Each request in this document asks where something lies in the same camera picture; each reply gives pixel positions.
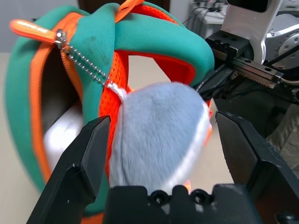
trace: metal mechanism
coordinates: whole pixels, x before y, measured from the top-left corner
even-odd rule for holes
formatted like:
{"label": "metal mechanism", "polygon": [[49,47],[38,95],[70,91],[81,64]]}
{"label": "metal mechanism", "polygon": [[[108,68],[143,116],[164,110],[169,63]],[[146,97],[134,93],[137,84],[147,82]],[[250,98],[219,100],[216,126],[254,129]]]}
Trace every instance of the metal mechanism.
{"label": "metal mechanism", "polygon": [[249,40],[221,30],[206,41],[214,53],[217,69],[195,86],[205,100],[232,99],[253,91],[264,91],[299,104],[293,94],[297,82],[290,83],[284,73],[253,61]]}
{"label": "metal mechanism", "polygon": [[[254,61],[262,64],[266,58],[265,39],[270,31],[274,18],[284,0],[244,1],[230,0],[234,5],[229,5],[221,30],[250,40],[254,51]],[[265,12],[247,9],[246,2],[256,5],[265,4]]]}
{"label": "metal mechanism", "polygon": [[[282,14],[275,17],[273,26],[266,39],[266,61],[271,61],[299,44],[299,19]],[[293,69],[298,66],[298,53],[291,54],[283,60],[273,64],[280,70]]]}

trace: black cable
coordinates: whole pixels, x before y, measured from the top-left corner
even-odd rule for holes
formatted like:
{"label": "black cable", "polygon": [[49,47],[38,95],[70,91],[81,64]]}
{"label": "black cable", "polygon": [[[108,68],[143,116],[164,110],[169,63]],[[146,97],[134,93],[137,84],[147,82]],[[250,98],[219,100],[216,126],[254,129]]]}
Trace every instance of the black cable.
{"label": "black cable", "polygon": [[193,15],[193,13],[194,13],[194,11],[196,10],[196,9],[199,9],[199,8],[202,8],[202,10],[200,10],[199,12],[201,12],[201,11],[203,11],[203,10],[205,10],[206,9],[206,7],[205,8],[203,8],[203,7],[196,7],[196,8],[194,8],[191,12],[190,12],[190,17],[187,19],[187,20],[185,20],[184,22],[182,22],[183,24],[185,24],[186,22],[188,22],[190,19],[192,19],[195,15]]}
{"label": "black cable", "polygon": [[201,31],[202,31],[202,27],[203,27],[203,25],[204,25],[204,19],[205,19],[207,13],[210,12],[210,9],[213,8],[213,7],[215,7],[215,5],[216,5],[216,3],[214,2],[214,3],[213,3],[213,4],[206,10],[204,16],[201,18],[201,20],[200,20],[200,26],[199,26],[199,32],[198,32],[199,35],[200,35]]}
{"label": "black cable", "polygon": [[278,56],[277,58],[275,58],[275,59],[273,59],[271,61],[266,62],[264,65],[270,67],[274,63],[279,62],[280,60],[284,59],[285,57],[288,57],[289,55],[295,53],[298,50],[299,50],[299,45],[295,46],[291,50],[288,50],[287,52],[283,53],[282,55]]}

